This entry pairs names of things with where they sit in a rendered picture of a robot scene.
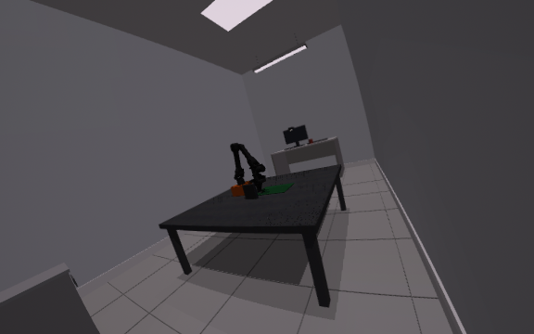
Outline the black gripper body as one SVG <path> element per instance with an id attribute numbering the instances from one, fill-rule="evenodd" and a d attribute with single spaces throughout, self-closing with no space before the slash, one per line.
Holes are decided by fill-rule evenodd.
<path id="1" fill-rule="evenodd" d="M 261 183 L 263 183 L 263 182 L 266 182 L 266 179 L 265 179 L 265 178 L 262 178 L 262 179 L 261 179 L 261 177 L 260 177 L 260 173 L 254 173 L 252 176 L 254 177 L 254 179 L 250 180 L 250 183 L 253 183 L 253 182 L 254 182 L 254 184 L 256 184 L 256 183 L 261 184 Z"/>

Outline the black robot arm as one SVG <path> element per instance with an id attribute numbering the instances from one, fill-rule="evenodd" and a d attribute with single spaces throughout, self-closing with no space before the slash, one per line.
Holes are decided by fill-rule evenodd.
<path id="1" fill-rule="evenodd" d="M 262 164 L 259 164 L 257 160 L 248 153 L 247 149 L 245 148 L 243 144 L 233 143 L 230 145 L 230 149 L 234 153 L 234 158 L 235 158 L 234 179 L 236 180 L 238 186 L 245 184 L 245 180 L 243 178 L 244 169 L 241 168 L 240 159 L 239 159 L 239 153 L 238 153 L 239 149 L 241 150 L 243 155 L 246 157 L 248 165 L 250 166 L 249 169 L 251 169 L 252 174 L 265 172 L 265 166 Z"/>

